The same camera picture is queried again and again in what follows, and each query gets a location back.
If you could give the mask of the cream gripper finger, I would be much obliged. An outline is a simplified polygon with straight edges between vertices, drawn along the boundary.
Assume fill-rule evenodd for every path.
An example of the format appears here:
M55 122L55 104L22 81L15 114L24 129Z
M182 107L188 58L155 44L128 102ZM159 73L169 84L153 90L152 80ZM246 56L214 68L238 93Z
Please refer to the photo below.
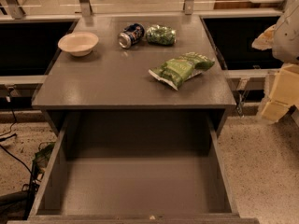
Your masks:
M265 29L257 38L254 39L251 46L254 49L266 50L273 48L275 25Z
M279 121L299 101L299 65L284 63L274 74L273 85L262 106L262 119Z

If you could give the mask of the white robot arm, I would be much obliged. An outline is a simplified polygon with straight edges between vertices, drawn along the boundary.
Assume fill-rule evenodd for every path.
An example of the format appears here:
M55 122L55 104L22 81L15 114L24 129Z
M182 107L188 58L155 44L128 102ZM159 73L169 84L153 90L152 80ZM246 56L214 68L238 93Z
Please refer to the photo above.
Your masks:
M251 46L271 49L273 57L283 62L259 107L262 119L277 122L299 101L299 0L294 0Z

